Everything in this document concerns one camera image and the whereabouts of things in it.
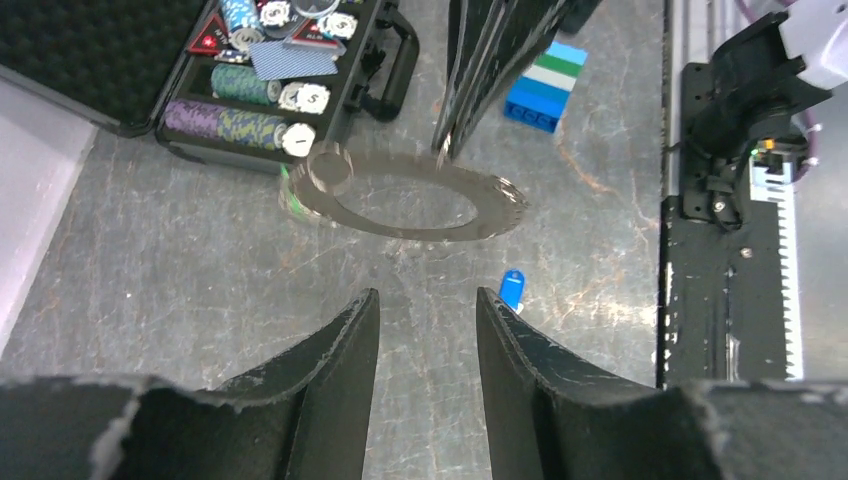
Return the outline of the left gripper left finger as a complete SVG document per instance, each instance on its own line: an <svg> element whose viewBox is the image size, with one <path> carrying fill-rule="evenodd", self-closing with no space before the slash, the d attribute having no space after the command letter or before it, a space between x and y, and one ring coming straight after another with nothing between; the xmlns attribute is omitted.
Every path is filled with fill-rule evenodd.
<svg viewBox="0 0 848 480"><path fill-rule="evenodd" d="M213 390L156 376L1 381L5 479L358 479L379 347L362 291L327 325Z"/></svg>

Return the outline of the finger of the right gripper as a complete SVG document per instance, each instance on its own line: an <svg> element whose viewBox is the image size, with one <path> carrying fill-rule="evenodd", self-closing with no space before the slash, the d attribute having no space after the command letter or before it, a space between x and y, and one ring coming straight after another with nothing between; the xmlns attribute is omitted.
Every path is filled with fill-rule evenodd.
<svg viewBox="0 0 848 480"><path fill-rule="evenodd" d="M461 122L470 112L471 97L483 63L483 52L498 24L502 1L456 0L449 2L447 82L436 123L432 150L446 143L458 145Z"/></svg>
<svg viewBox="0 0 848 480"><path fill-rule="evenodd" d="M489 105L517 80L563 32L583 27L581 1L502 1L499 22L483 52L468 117L461 122L458 145L445 144L445 157L455 158Z"/></svg>

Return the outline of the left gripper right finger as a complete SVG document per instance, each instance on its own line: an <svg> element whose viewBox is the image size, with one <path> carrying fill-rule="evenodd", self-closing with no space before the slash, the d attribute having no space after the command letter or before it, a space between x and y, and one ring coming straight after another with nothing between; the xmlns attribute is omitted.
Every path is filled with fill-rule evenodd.
<svg viewBox="0 0 848 480"><path fill-rule="evenodd" d="M479 288L478 357L496 479L843 479L843 382L651 388L604 370Z"/></svg>

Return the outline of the key with blue tag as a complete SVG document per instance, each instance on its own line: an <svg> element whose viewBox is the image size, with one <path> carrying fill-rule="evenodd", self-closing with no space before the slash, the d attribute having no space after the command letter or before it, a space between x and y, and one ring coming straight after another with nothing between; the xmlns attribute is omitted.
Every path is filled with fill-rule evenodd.
<svg viewBox="0 0 848 480"><path fill-rule="evenodd" d="M523 310L524 289L524 274L518 269L511 269L504 273L498 295L514 312L520 314Z"/></svg>

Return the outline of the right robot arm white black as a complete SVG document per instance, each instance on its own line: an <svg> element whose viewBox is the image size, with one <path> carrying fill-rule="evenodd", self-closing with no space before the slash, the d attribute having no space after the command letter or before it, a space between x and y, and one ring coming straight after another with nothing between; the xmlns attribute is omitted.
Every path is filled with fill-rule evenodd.
<svg viewBox="0 0 848 480"><path fill-rule="evenodd" d="M452 159L492 98L540 58L557 32L577 33L593 1L453 1L448 84L432 147ZM749 220L756 165L771 139L847 79L847 5L796 1L735 34L681 73L677 191L683 216L738 230Z"/></svg>

